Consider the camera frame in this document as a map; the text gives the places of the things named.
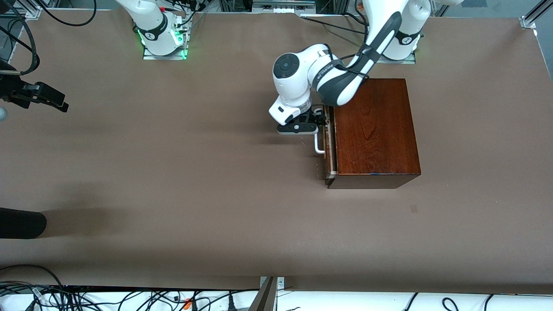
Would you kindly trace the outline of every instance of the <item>wire bundle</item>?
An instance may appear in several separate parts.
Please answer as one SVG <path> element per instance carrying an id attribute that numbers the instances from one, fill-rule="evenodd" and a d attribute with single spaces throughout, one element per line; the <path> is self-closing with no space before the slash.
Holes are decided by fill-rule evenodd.
<path id="1" fill-rule="evenodd" d="M 0 268 L 0 271 L 10 268 L 16 268 L 16 267 L 29 267 L 29 268 L 37 268 L 40 270 L 43 270 L 47 272 L 52 278 L 54 279 L 56 285 L 55 286 L 46 286 L 46 285 L 36 285 L 26 282 L 16 282 L 16 281 L 3 281 L 0 282 L 0 297 L 6 296 L 9 294 L 18 294 L 22 292 L 28 292 L 32 291 L 34 294 L 34 299 L 27 307 L 25 311 L 33 311 L 34 307 L 36 305 L 39 306 L 40 310 L 43 310 L 43 308 L 56 308 L 59 311 L 85 311 L 86 309 L 91 311 L 104 311 L 99 306 L 101 305 L 118 305 L 117 311 L 121 311 L 123 308 L 123 303 L 135 298 L 145 292 L 149 291 L 132 291 L 129 292 L 126 296 L 123 297 L 120 301 L 117 302 L 94 302 L 90 298 L 87 298 L 86 295 L 90 294 L 86 290 L 86 288 L 69 288 L 64 287 L 59 278 L 49 269 L 37 266 L 37 265 L 14 265 L 9 266 L 5 268 Z M 193 305 L 194 311 L 202 311 L 207 308 L 207 311 L 211 310 L 211 305 L 223 298 L 229 297 L 233 294 L 241 293 L 241 292 L 247 292 L 247 291 L 258 291 L 258 289 L 244 289 L 244 290 L 238 290 L 238 291 L 229 291 L 228 294 L 222 295 L 216 299 L 211 300 L 208 297 L 197 297 L 201 291 L 195 291 L 194 295 L 191 299 L 181 300 L 180 292 L 178 294 L 178 297 L 174 297 L 174 299 L 171 299 L 167 297 L 167 295 L 171 291 L 152 291 L 151 296 L 146 299 L 137 309 L 136 311 L 150 311 L 152 306 L 155 303 L 162 303 L 166 304 L 171 308 L 171 311 L 177 311 L 182 309 L 187 304 Z M 51 294 L 48 298 L 48 301 L 45 302 L 43 295 L 44 294 Z M 199 310 L 197 308 L 197 302 L 201 300 L 207 300 L 208 302 L 203 305 Z"/>

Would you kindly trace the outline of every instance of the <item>wooden drawer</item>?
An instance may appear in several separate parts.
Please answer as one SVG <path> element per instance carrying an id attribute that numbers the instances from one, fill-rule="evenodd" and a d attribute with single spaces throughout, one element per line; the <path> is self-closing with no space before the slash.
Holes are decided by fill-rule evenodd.
<path id="1" fill-rule="evenodd" d="M 330 189 L 394 189 L 421 174 L 405 79 L 370 79 L 325 113 Z"/>

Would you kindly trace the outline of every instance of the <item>black object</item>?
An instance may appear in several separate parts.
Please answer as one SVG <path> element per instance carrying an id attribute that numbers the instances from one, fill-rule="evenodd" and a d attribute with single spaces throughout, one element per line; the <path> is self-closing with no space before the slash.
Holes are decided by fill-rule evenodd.
<path id="1" fill-rule="evenodd" d="M 158 36 L 161 35 L 167 29 L 167 25 L 168 25 L 167 15 L 165 14 L 162 14 L 162 15 L 163 15 L 163 20 L 154 29 L 147 30 L 147 29 L 142 29 L 140 27 L 137 27 L 138 31 L 140 31 L 140 33 L 142 34 L 142 36 L 146 38 L 146 40 L 156 41 L 158 39 Z"/>
<path id="2" fill-rule="evenodd" d="M 0 239 L 34 239 L 45 228 L 46 217 L 39 212 L 0 208 Z"/>
<path id="3" fill-rule="evenodd" d="M 416 37 L 418 37 L 420 34 L 420 31 L 417 32 L 417 33 L 414 33 L 414 34 L 406 34 L 406 33 L 402 33 L 401 31 L 398 30 L 398 33 L 395 34 L 395 37 L 398 38 L 399 40 L 399 44 L 401 45 L 409 45 L 411 44 L 411 42 L 413 42 L 413 40 L 416 39 Z"/>
<path id="4" fill-rule="evenodd" d="M 318 126 L 325 124 L 325 117 L 321 114 L 315 114 L 311 109 L 291 119 L 286 125 L 278 125 L 276 130 L 282 134 L 298 134 L 315 132 Z"/>
<path id="5" fill-rule="evenodd" d="M 15 0 L 5 0 L 8 2 L 11 6 L 15 4 Z M 4 14 L 5 12 L 9 11 L 9 6 L 7 6 L 4 1 L 0 1 L 0 14 Z"/>
<path id="6" fill-rule="evenodd" d="M 46 14 L 48 14 L 50 17 L 52 17 L 53 19 L 55 19 L 57 22 L 59 23 L 62 23 L 63 25 L 67 25 L 67 26 L 72 26 L 72 27 L 81 27 L 81 26 L 86 26 L 88 24 L 90 24 L 90 22 L 94 19 L 94 17 L 96 16 L 96 12 L 98 11 L 98 3 L 96 0 L 92 0 L 94 2 L 94 7 L 92 9 L 92 15 L 90 15 L 90 18 L 83 22 L 83 23 L 79 23 L 79 24 L 73 24 L 73 23 L 68 23 L 68 22 L 65 22 L 59 18 L 57 18 L 56 16 L 54 16 L 49 10 L 48 8 L 44 5 L 44 3 L 42 3 L 43 0 L 38 0 L 36 3 L 46 12 Z"/>
<path id="7" fill-rule="evenodd" d="M 242 4 L 244 5 L 244 9 L 246 11 L 252 11 L 252 2 L 253 0 L 242 0 Z"/>
<path id="8" fill-rule="evenodd" d="M 273 65 L 273 74 L 277 79 L 293 76 L 300 67 L 300 59 L 292 54 L 286 53 L 279 57 Z"/>
<path id="9" fill-rule="evenodd" d="M 0 69 L 15 70 L 14 67 L 0 60 Z M 28 109 L 31 102 L 52 106 L 61 112 L 67 112 L 69 105 L 64 102 L 65 95 L 43 82 L 29 84 L 16 75 L 0 74 L 0 99 L 12 102 Z"/>
<path id="10" fill-rule="evenodd" d="M 413 301 L 415 300 L 415 297 L 418 294 L 419 293 L 415 293 L 415 294 L 413 294 L 413 296 L 411 296 L 411 299 L 409 299 L 409 303 L 407 304 L 407 307 L 405 307 L 405 309 L 403 309 L 403 311 L 409 311 L 409 309 L 411 309 L 411 305 L 413 304 Z"/>
<path id="11" fill-rule="evenodd" d="M 446 298 L 442 299 L 442 307 L 444 309 L 446 309 L 447 311 L 454 311 L 454 310 L 451 310 L 450 308 L 448 308 L 446 306 L 446 301 L 449 301 L 453 305 L 453 307 L 455 308 L 455 311 L 459 311 L 459 308 L 457 307 L 457 304 L 453 301 L 453 299 L 451 299 L 449 297 L 446 297 Z"/>
<path id="12" fill-rule="evenodd" d="M 228 292 L 230 296 L 228 296 L 228 311 L 238 311 L 236 309 L 236 306 L 234 305 L 234 298 L 232 297 L 232 291 Z"/>

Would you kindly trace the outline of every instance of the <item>metal frame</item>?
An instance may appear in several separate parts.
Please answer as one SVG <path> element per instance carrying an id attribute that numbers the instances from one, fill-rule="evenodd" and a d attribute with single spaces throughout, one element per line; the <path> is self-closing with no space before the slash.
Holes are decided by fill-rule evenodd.
<path id="1" fill-rule="evenodd" d="M 37 4 L 41 0 L 16 0 L 13 7 L 25 19 L 37 20 L 40 16 L 42 8 Z M 58 5 L 59 0 L 42 0 L 48 8 L 54 8 Z M 8 11 L 2 16 L 14 17 L 13 12 Z"/>
<path id="2" fill-rule="evenodd" d="M 447 10 L 448 10 L 449 8 L 450 8 L 450 6 L 447 6 L 447 5 L 445 5 L 445 4 L 442 5 L 442 6 L 438 9 L 438 11 L 436 11 L 436 13 L 435 13 L 434 16 L 436 16 L 436 17 L 443 17 L 443 16 L 446 14 L 446 12 L 447 12 Z"/>
<path id="3" fill-rule="evenodd" d="M 253 0 L 252 13 L 315 14 L 315 0 Z"/>
<path id="4" fill-rule="evenodd" d="M 266 277 L 261 280 L 261 288 L 248 311 L 273 311 L 275 308 L 275 300 L 277 298 L 277 290 L 279 286 L 284 286 L 284 279 L 278 280 L 278 277 Z"/>
<path id="5" fill-rule="evenodd" d="M 347 9 L 348 9 L 348 6 L 349 6 L 349 0 L 334 0 L 332 2 L 332 6 L 333 6 L 333 13 L 334 14 L 346 13 Z"/>
<path id="6" fill-rule="evenodd" d="M 536 28 L 536 20 L 553 7 L 553 0 L 541 0 L 528 14 L 519 18 L 522 28 Z"/>

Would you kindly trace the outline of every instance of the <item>black cable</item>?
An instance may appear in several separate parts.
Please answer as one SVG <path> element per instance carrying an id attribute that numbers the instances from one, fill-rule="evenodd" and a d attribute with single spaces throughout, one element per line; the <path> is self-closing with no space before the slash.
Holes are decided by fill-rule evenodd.
<path id="1" fill-rule="evenodd" d="M 30 46 L 26 45 L 25 42 L 19 40 L 16 36 L 14 36 L 13 34 L 11 34 L 9 32 L 9 30 L 5 30 L 4 27 L 0 26 L 0 31 L 5 33 L 6 35 L 8 35 L 8 37 L 11 39 L 11 40 L 14 40 L 15 42 L 21 44 L 24 48 L 26 48 L 27 50 L 29 50 L 29 52 L 33 52 L 33 48 L 31 48 Z M 40 65 L 40 57 L 38 56 L 38 54 L 36 55 L 36 62 L 35 62 L 35 65 L 33 67 L 33 69 L 30 71 L 30 72 L 33 72 L 36 68 L 38 68 L 38 66 Z"/>
<path id="2" fill-rule="evenodd" d="M 92 0 L 92 1 L 94 1 L 94 8 L 93 8 L 92 15 L 90 16 L 90 18 L 84 23 L 73 24 L 73 23 L 65 22 L 65 21 L 57 18 L 56 16 L 54 16 L 52 13 L 50 13 L 50 11 L 46 8 L 46 5 L 42 1 L 43 0 L 38 0 L 37 3 L 46 12 L 46 14 L 48 14 L 50 17 L 57 20 L 58 22 L 62 23 L 63 25 L 72 26 L 72 27 L 80 27 L 80 26 L 85 26 L 85 25 L 90 24 L 90 22 L 96 16 L 96 11 L 98 10 L 98 3 L 96 2 L 96 0 Z"/>
<path id="3" fill-rule="evenodd" d="M 126 296 L 124 296 L 123 299 L 120 302 L 95 303 L 95 302 L 93 302 L 93 301 L 91 301 L 91 300 L 89 300 L 88 298 L 85 297 L 85 295 L 87 294 L 86 292 L 83 293 L 83 294 L 71 293 L 71 292 L 68 292 L 68 291 L 64 291 L 62 289 L 53 288 L 53 287 L 45 286 L 45 285 L 14 283 L 14 284 L 12 284 L 12 288 L 10 288 L 9 285 L 10 284 L 8 284 L 5 288 L 2 289 L 3 292 L 0 294 L 0 297 L 5 295 L 6 292 L 7 292 L 7 294 L 10 294 L 10 293 L 17 293 L 17 292 L 19 292 L 23 289 L 41 288 L 41 289 L 45 289 L 45 290 L 47 290 L 51 293 L 50 301 L 49 301 L 50 305 L 40 303 L 40 301 L 37 301 L 37 304 L 41 307 L 57 307 L 58 309 L 60 309 L 60 311 L 68 310 L 70 308 L 71 309 L 77 308 L 79 310 L 81 310 L 82 308 L 88 308 L 88 309 L 93 309 L 93 310 L 96 310 L 96 311 L 102 311 L 98 307 L 99 305 L 119 304 L 119 307 L 121 307 L 123 302 L 125 302 L 129 299 L 135 298 L 135 297 L 137 297 L 141 294 L 141 292 L 130 292 Z M 65 295 L 67 297 L 70 297 L 71 299 L 74 299 L 74 301 L 69 300 L 68 305 L 60 303 L 59 300 L 57 299 L 57 297 L 55 296 L 56 292 L 59 293 L 60 295 Z"/>
<path id="4" fill-rule="evenodd" d="M 413 304 L 413 301 L 415 300 L 415 297 L 418 294 L 419 293 L 415 293 L 415 294 L 413 294 L 413 296 L 411 296 L 411 299 L 409 299 L 409 303 L 407 304 L 407 307 L 405 307 L 405 309 L 403 309 L 403 311 L 409 311 L 409 309 L 411 308 L 411 305 Z"/>
<path id="5" fill-rule="evenodd" d="M 127 298 L 131 293 L 127 294 L 127 295 L 123 298 L 123 300 L 119 303 L 119 307 L 117 307 L 117 311 L 121 311 L 121 307 L 123 306 L 123 302 L 125 302 L 125 298 Z"/>
<path id="6" fill-rule="evenodd" d="M 330 27 L 335 27 L 335 28 L 347 30 L 347 31 L 352 32 L 352 33 L 360 33 L 360 34 L 365 35 L 365 32 L 360 32 L 359 30 L 354 30 L 354 29 L 349 29 L 349 28 L 346 28 L 346 27 L 338 26 L 338 25 L 329 24 L 329 23 L 326 23 L 326 22 L 322 22 L 322 21 L 320 21 L 320 20 L 311 19 L 311 18 L 309 18 L 309 17 L 302 17 L 302 18 L 303 18 L 304 20 L 309 20 L 309 21 L 311 21 L 311 22 L 315 22 L 315 23 L 327 25 L 327 26 L 330 26 Z"/>
<path id="7" fill-rule="evenodd" d="M 450 308 L 448 308 L 446 306 L 446 301 L 449 301 L 453 304 L 453 306 L 455 307 L 455 310 L 451 310 Z M 457 304 L 453 301 L 453 299 L 449 298 L 449 297 L 446 297 L 444 299 L 442 299 L 442 306 L 444 307 L 444 309 L 446 309 L 447 311 L 459 311 L 459 308 L 457 307 Z"/>
<path id="8" fill-rule="evenodd" d="M 234 297 L 232 297 L 232 291 L 228 291 L 228 310 L 227 311 L 237 311 L 236 306 L 234 305 Z"/>
<path id="9" fill-rule="evenodd" d="M 204 305 L 204 306 L 201 307 L 198 311 L 202 311 L 202 310 L 204 310 L 205 308 L 207 308 L 208 306 L 209 306 L 209 310 L 211 310 L 211 304 L 212 304 L 212 303 L 214 303 L 215 301 L 221 300 L 221 299 L 223 299 L 223 298 L 225 298 L 225 297 L 228 297 L 228 296 L 230 296 L 231 294 L 237 294 L 237 293 L 243 293 L 243 292 L 252 292 L 252 291 L 258 291 L 258 289 L 241 289 L 241 290 L 239 290 L 239 291 L 232 291 L 232 292 L 229 293 L 229 294 L 220 296 L 219 298 L 216 298 L 216 299 L 210 301 L 208 305 Z"/>
<path id="10" fill-rule="evenodd" d="M 340 59 L 344 60 L 344 59 L 352 58 L 354 56 L 355 56 L 355 54 L 350 54 L 350 55 L 342 56 L 342 57 L 340 57 Z"/>
<path id="11" fill-rule="evenodd" d="M 146 300 L 143 304 L 140 305 L 140 307 L 137 308 L 137 311 L 140 311 L 140 309 L 141 309 L 143 306 L 145 306 L 146 304 L 148 304 L 155 296 L 157 296 L 157 294 L 156 294 L 156 295 L 150 296 L 150 298 L 149 298 L 148 300 Z"/>
<path id="12" fill-rule="evenodd" d="M 488 296 L 488 298 L 486 298 L 486 302 L 484 302 L 484 311 L 488 311 L 488 302 L 490 299 L 492 299 L 494 294 L 491 294 Z"/>
<path id="13" fill-rule="evenodd" d="M 186 21 L 184 21 L 182 24 L 180 24 L 179 27 L 182 26 L 182 25 L 186 25 L 186 23 L 188 23 L 190 20 L 192 20 L 192 17 L 194 17 L 194 14 L 196 14 L 196 12 L 198 12 L 198 11 L 192 12 L 192 14 L 190 14 L 190 17 L 188 17 L 188 19 Z"/>
<path id="14" fill-rule="evenodd" d="M 325 45 L 326 48 L 328 49 L 328 54 L 329 54 L 329 56 L 330 56 L 330 61 L 333 61 L 334 58 L 333 58 L 333 56 L 332 56 L 332 50 L 330 49 L 330 46 L 329 46 L 328 44 L 326 44 L 326 43 L 323 43 L 323 45 Z M 335 68 L 340 69 L 340 70 L 343 70 L 343 71 L 348 71 L 348 72 L 351 72 L 351 73 L 356 74 L 356 75 L 364 76 L 366 79 L 369 78 L 369 75 L 364 74 L 364 73 L 362 73 L 362 72 L 359 72 L 359 71 L 357 71 L 357 70 L 353 70 L 353 69 L 347 68 L 347 67 L 345 67 L 345 66 L 343 66 L 343 65 L 341 65 L 341 64 L 336 64 Z"/>
<path id="15" fill-rule="evenodd" d="M 192 295 L 192 311 L 198 311 L 198 305 L 196 303 L 196 295 L 198 295 L 200 292 L 194 291 L 194 294 Z"/>
<path id="16" fill-rule="evenodd" d="M 369 23 L 367 21 L 367 19 L 365 18 L 365 16 L 361 13 L 361 11 L 359 11 L 359 8 L 357 7 L 357 1 L 355 1 L 355 12 L 357 12 L 357 14 L 359 14 L 359 16 L 361 16 L 361 19 L 363 20 L 363 25 L 365 25 L 365 34 L 364 34 L 364 38 L 363 38 L 363 43 L 367 43 L 367 38 L 369 37 Z"/>
<path id="17" fill-rule="evenodd" d="M 349 17 L 355 19 L 355 21 L 356 21 L 357 23 L 359 23 L 359 24 L 361 24 L 361 25 L 363 25 L 363 26 L 366 26 L 366 24 L 363 23 L 362 20 L 358 19 L 357 16 L 353 15 L 353 14 L 350 13 L 350 12 L 344 12 L 344 13 L 342 13 L 342 14 L 340 14 L 340 15 L 349 16 Z"/>
<path id="18" fill-rule="evenodd" d="M 38 58 L 38 54 L 36 53 L 36 46 L 35 46 L 33 34 L 31 33 L 29 25 L 27 25 L 27 22 L 25 21 L 25 19 L 23 17 L 21 17 L 21 15 L 19 15 L 19 12 L 17 12 L 17 10 L 13 7 L 13 5 L 11 5 L 8 0 L 2 0 L 2 2 L 4 2 L 4 4 L 10 9 L 10 11 L 12 11 L 15 14 L 16 18 L 22 23 L 23 28 L 25 28 L 25 31 L 27 32 L 27 36 L 29 37 L 29 43 L 31 44 L 31 46 L 29 47 L 28 45 L 24 44 L 22 41 L 20 41 L 18 38 L 13 36 L 11 33 L 9 33 L 9 32 L 6 33 L 4 28 L 2 28 L 2 32 L 6 33 L 8 35 L 8 37 L 10 37 L 10 38 L 15 38 L 15 40 L 18 43 L 21 42 L 21 45 L 27 47 L 31 51 L 32 60 L 31 60 L 31 64 L 29 65 L 29 68 L 27 68 L 27 70 L 25 70 L 25 71 L 0 70 L 0 75 L 5 74 L 5 75 L 23 76 L 23 75 L 26 75 L 26 74 L 29 74 L 29 73 L 33 72 L 38 67 L 38 65 L 40 63 L 40 60 Z"/>
<path id="19" fill-rule="evenodd" d="M 49 269 L 47 269 L 43 266 L 28 265 L 28 264 L 12 265 L 12 266 L 7 266 L 7 267 L 0 268 L 0 271 L 6 270 L 6 269 L 11 269 L 11 268 L 36 268 L 36 269 L 41 269 L 43 271 L 46 271 L 50 276 L 52 276 L 52 278 L 54 278 L 54 280 L 56 281 L 56 283 L 58 284 L 58 286 L 60 288 L 63 287 L 63 285 L 61 285 L 60 279 L 52 271 L 50 271 Z"/>
<path id="20" fill-rule="evenodd" d="M 148 307 L 146 308 L 145 311 L 150 311 L 152 306 L 154 305 L 155 302 L 159 301 L 159 302 L 163 302 L 165 304 L 168 304 L 169 305 L 169 308 L 171 308 L 171 310 L 173 309 L 173 306 L 171 304 L 169 304 L 168 302 L 165 302 L 165 301 L 162 301 L 160 299 L 162 298 L 165 298 L 165 295 L 168 294 L 169 292 L 156 292 L 156 294 L 159 296 L 159 297 L 156 297 L 155 299 L 152 299 L 149 303 L 148 303 Z"/>

